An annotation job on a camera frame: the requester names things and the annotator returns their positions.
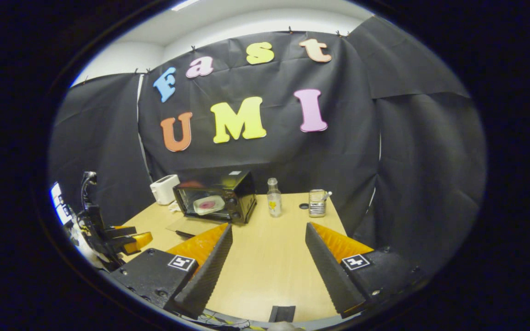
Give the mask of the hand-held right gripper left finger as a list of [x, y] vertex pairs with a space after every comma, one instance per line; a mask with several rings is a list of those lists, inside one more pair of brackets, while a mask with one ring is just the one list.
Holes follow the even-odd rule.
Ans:
[[149, 248], [111, 277], [161, 309], [196, 319], [206, 308], [232, 244], [231, 224], [221, 224], [168, 251]]

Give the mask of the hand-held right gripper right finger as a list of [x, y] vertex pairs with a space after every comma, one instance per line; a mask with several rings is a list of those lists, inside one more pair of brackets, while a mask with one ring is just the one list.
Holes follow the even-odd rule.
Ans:
[[389, 247], [372, 249], [318, 223], [305, 243], [332, 303], [343, 318], [367, 314], [424, 287], [424, 272]]

